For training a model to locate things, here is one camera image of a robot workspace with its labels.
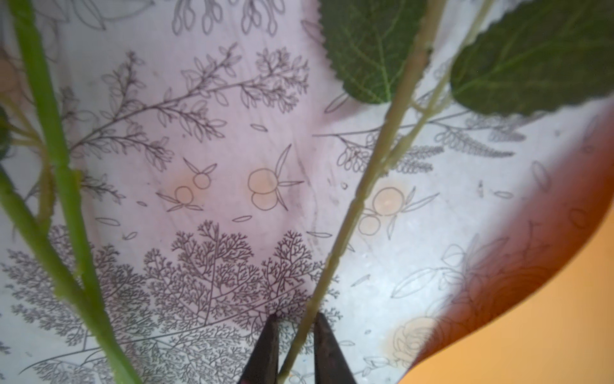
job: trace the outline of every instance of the black tweezers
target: black tweezers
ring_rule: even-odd
[[[356,384],[323,314],[314,323],[316,384]],[[276,315],[266,320],[238,384],[277,384],[279,327]]]

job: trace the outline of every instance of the thin stem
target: thin stem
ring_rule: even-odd
[[[326,260],[325,268],[317,282],[313,296],[307,303],[305,315],[298,325],[297,334],[292,341],[286,360],[279,372],[278,384],[283,384],[290,374],[290,370],[307,339],[309,329],[316,318],[322,299],[326,295],[328,286],[335,276],[335,271],[339,265],[341,255],[348,247],[349,239],[354,233],[356,224],[365,208],[365,200],[373,191],[375,182],[382,175],[384,161],[392,147],[392,143],[401,125],[405,111],[410,104],[416,84],[422,77],[422,72],[429,62],[433,41],[435,40],[435,35],[437,34],[445,5],[446,0],[430,0],[427,3],[422,26],[416,35],[413,48],[405,63],[401,83],[399,83],[392,104],[386,112],[384,125],[378,136],[375,148],[373,149],[373,155],[369,160],[365,173],[360,179],[360,183],[356,190],[356,196],[349,206],[348,213],[335,239],[333,249]]]
[[[92,304],[59,255],[40,231],[36,220],[21,196],[15,192],[9,175],[0,165],[0,205],[15,224],[19,234],[32,249],[34,257],[43,266],[53,281],[58,298],[68,301],[85,325],[96,337],[98,345],[105,351],[111,367],[115,370],[118,383],[140,383],[136,371],[123,354],[106,318],[92,308]]]
[[[72,250],[77,259],[77,269],[81,273],[83,290],[72,278],[70,271],[66,267],[61,268],[60,258],[54,252],[43,232],[40,231],[23,200],[15,193],[8,175],[2,169],[0,196],[4,209],[32,248],[38,261],[55,280],[58,295],[60,297],[71,295],[70,298],[74,299],[74,306],[78,314],[96,337],[98,345],[105,351],[116,382],[140,384],[141,379],[117,343],[109,317],[104,311],[103,296],[98,284],[90,244],[87,240],[85,223],[81,215],[79,188],[75,174],[69,167],[69,151],[64,138],[61,117],[55,100],[55,92],[53,91],[41,36],[35,26],[31,0],[9,0],[8,3],[13,17],[15,35],[21,50],[21,58],[47,144],[45,156],[49,156],[48,164],[55,173],[55,186],[60,196]]]
[[[82,273],[85,293],[99,314],[105,316],[103,297],[81,215],[81,198],[74,174],[69,167],[68,147],[64,139],[41,36],[35,27],[31,0],[9,0],[8,3],[36,112],[47,144],[49,160],[54,170],[55,185],[69,230],[72,250],[77,259],[77,269]]]
[[[439,83],[433,90],[433,93],[430,97],[426,110],[424,111],[424,113],[422,113],[422,116],[418,120],[418,123],[411,130],[411,132],[409,132],[406,136],[404,136],[403,138],[401,138],[401,140],[398,141],[397,145],[393,148],[393,150],[388,155],[388,158],[386,159],[385,168],[384,168],[385,172],[388,172],[391,168],[393,168],[397,164],[397,162],[405,155],[407,150],[411,147],[414,140],[418,136],[418,133],[420,133],[424,125],[428,122],[429,118],[439,113],[443,108],[446,107],[446,104],[451,101],[451,98],[446,96],[441,103],[438,103],[439,96],[441,95],[444,88],[448,84],[448,81],[450,78],[450,72],[452,71],[452,65],[454,64],[454,60],[456,59],[458,54],[461,52],[461,50],[467,45],[469,45],[471,42],[473,42],[473,40],[477,36],[478,32],[480,31],[480,26],[482,25],[482,23],[484,22],[484,19],[486,18],[486,15],[490,11],[493,1],[494,0],[484,0],[484,2],[482,3],[480,10],[478,11],[477,15],[473,19],[473,23],[471,24],[469,31],[467,32],[467,34],[465,35],[465,38],[460,44],[458,51],[456,52],[454,57],[452,57],[452,60],[450,61],[450,65],[448,66],[446,73],[441,78],[441,80],[439,80]]]
[[[28,139],[13,139],[11,138],[10,143],[16,146],[23,146],[23,147],[38,147],[38,143],[35,142],[34,140],[28,140]]]
[[[15,116],[17,116],[17,120],[19,120],[19,122],[25,128],[25,131],[23,131],[20,128],[13,127],[15,130],[18,131],[17,133],[25,137],[29,137],[31,139],[38,139],[39,141],[41,140],[40,136],[38,135],[38,132],[34,129],[34,127],[32,127],[32,124],[30,124],[30,121],[24,115],[21,108],[19,108],[19,106],[15,104],[15,102],[10,97],[0,93],[0,102],[2,104],[7,105],[11,109],[11,111],[13,111]]]
[[[4,127],[5,129],[14,132],[18,135],[22,135],[25,138],[28,138],[30,140],[35,140],[36,138],[32,137],[32,135],[24,130],[22,130],[21,128],[16,127],[15,125],[12,125],[11,123],[9,123],[8,121],[4,120],[4,119],[0,119],[0,126]]]

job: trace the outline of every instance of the green plant stem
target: green plant stem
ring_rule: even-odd
[[[13,111],[13,113],[17,117],[17,120],[19,120],[21,124],[23,125],[23,127],[25,128],[25,130],[22,130],[21,128],[17,128],[11,125],[12,131],[19,133],[20,135],[24,137],[31,138],[33,140],[38,140],[38,141],[41,140],[41,137],[38,135],[38,132],[34,129],[34,127],[32,127],[32,125],[30,124],[30,121],[23,114],[23,111],[19,108],[19,106],[17,106],[17,104],[15,104],[13,100],[11,100],[10,97],[0,93],[0,103],[8,106],[10,110]]]
[[[346,214],[341,229],[331,253],[328,255],[324,270],[320,276],[312,298],[308,301],[305,315],[298,325],[297,334],[292,340],[290,350],[286,356],[281,370],[278,375],[278,384],[283,384],[290,374],[290,370],[307,339],[311,325],[316,318],[320,308],[320,303],[328,291],[328,286],[332,281],[341,255],[348,247],[348,242],[356,224],[360,219],[360,215],[365,208],[365,200],[369,197],[375,186],[375,182],[382,176],[384,161],[392,147],[394,138],[401,125],[405,111],[411,102],[416,84],[422,77],[424,68],[429,63],[429,57],[432,51],[433,41],[439,27],[441,15],[445,8],[446,0],[430,0],[427,4],[426,13],[422,20],[422,25],[418,31],[412,51],[409,54],[403,70],[403,77],[397,87],[392,104],[386,112],[384,125],[379,133],[378,140],[373,149],[373,155],[369,160],[367,169],[360,179],[356,195],[350,203],[348,213]]]
[[[422,116],[420,116],[418,123],[411,130],[411,132],[409,132],[407,135],[402,137],[401,140],[398,141],[397,145],[392,149],[392,151],[388,155],[388,158],[386,159],[385,168],[384,168],[385,172],[388,172],[390,169],[392,169],[397,164],[397,162],[407,153],[407,151],[412,146],[412,144],[414,143],[414,140],[416,139],[416,137],[418,136],[418,134],[420,133],[424,125],[427,123],[427,121],[434,115],[441,112],[445,107],[447,107],[447,104],[449,104],[452,101],[451,97],[447,95],[444,98],[444,100],[441,101],[441,103],[438,103],[438,100],[440,98],[439,96],[441,95],[441,93],[443,92],[443,90],[445,89],[446,85],[449,82],[450,72],[452,71],[452,64],[454,63],[454,59],[456,59],[456,57],[458,56],[458,54],[461,52],[461,50],[464,47],[471,44],[473,40],[475,40],[476,36],[480,32],[480,27],[484,23],[484,19],[486,18],[488,12],[491,9],[493,2],[494,0],[484,0],[484,2],[482,3],[480,10],[478,11],[475,18],[473,19],[473,22],[471,24],[471,27],[469,28],[469,31],[467,32],[467,34],[465,35],[465,38],[460,44],[458,51],[456,52],[454,57],[452,57],[452,60],[450,61],[450,65],[448,66],[445,74],[439,80],[439,83],[437,84],[437,86],[435,86],[435,89],[433,90],[433,93],[430,97],[428,105],[426,106],[426,108],[424,108],[424,111],[421,111]]]
[[[0,119],[0,125],[13,133],[21,135],[30,140],[34,140],[34,138],[28,132],[22,130],[21,128],[17,128],[15,125],[12,125],[11,123],[9,123],[8,121],[4,119]]]
[[[45,268],[55,287],[58,298],[67,301],[81,317],[96,341],[105,351],[115,378],[120,383],[141,383],[138,374],[119,347],[113,329],[105,316],[92,309],[91,302],[71,272],[44,235],[26,203],[19,196],[4,167],[0,165],[0,205],[15,224],[19,234],[32,249],[36,260]]]
[[[47,152],[42,157],[44,164],[41,179],[48,178],[50,171],[53,170],[55,186],[60,197],[66,227],[71,239],[72,251],[77,261],[76,268],[84,286],[83,295],[78,295],[72,285],[69,287],[63,285],[62,281],[67,281],[66,279],[68,278],[65,273],[66,271],[59,269],[56,258],[50,252],[50,245],[44,245],[49,242],[44,237],[40,227],[36,225],[23,200],[19,199],[22,205],[19,208],[20,211],[13,212],[11,211],[13,208],[9,207],[7,212],[17,228],[20,229],[20,233],[22,233],[23,229],[22,235],[29,236],[28,244],[37,255],[39,262],[52,276],[54,282],[56,284],[60,283],[60,285],[56,285],[60,289],[60,294],[62,296],[67,294],[63,292],[62,288],[72,289],[69,293],[74,295],[76,300],[76,303],[73,304],[77,306],[78,314],[82,317],[90,332],[95,335],[100,347],[105,351],[109,365],[114,371],[117,384],[140,384],[142,381],[131,365],[130,360],[117,344],[111,322],[104,311],[103,296],[98,284],[90,244],[87,240],[85,223],[81,215],[81,196],[77,178],[75,172],[69,167],[69,151],[64,138],[60,113],[58,112],[55,92],[53,91],[53,84],[49,76],[47,58],[45,57],[41,36],[34,24],[34,9],[31,0],[9,0],[8,3],[11,15],[13,16],[13,25],[21,50],[21,58],[24,62],[34,104],[36,105],[36,112],[47,145]],[[25,119],[24,124],[26,126],[29,125],[27,119]],[[10,180],[4,170],[1,176],[2,191],[5,192],[2,197],[3,202],[4,199],[7,199],[7,201],[17,203],[15,201],[17,195],[14,193]],[[40,188],[43,191],[45,186],[41,185]],[[53,204],[53,201],[44,202],[46,205],[49,203]],[[48,222],[44,220],[42,225],[43,229],[45,229],[48,226]],[[71,284],[76,284],[72,276],[70,277],[73,282]]]
[[[105,316],[104,301],[96,277],[85,223],[81,215],[81,196],[69,167],[70,156],[55,92],[49,76],[47,58],[41,36],[34,24],[31,0],[9,0],[17,41],[21,50],[28,82],[41,123],[49,160],[53,167],[55,185],[62,205],[66,227],[77,259],[77,270],[82,273],[84,290],[94,308]]]

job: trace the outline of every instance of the orange curved edge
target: orange curved edge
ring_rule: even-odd
[[[400,384],[614,383],[614,210],[533,296]]]

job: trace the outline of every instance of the serrated leaf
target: serrated leaf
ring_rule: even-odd
[[[392,99],[426,0],[321,1],[322,34],[343,88],[364,103]]]
[[[614,2],[520,4],[463,49],[452,94],[482,114],[530,115],[614,89]]]

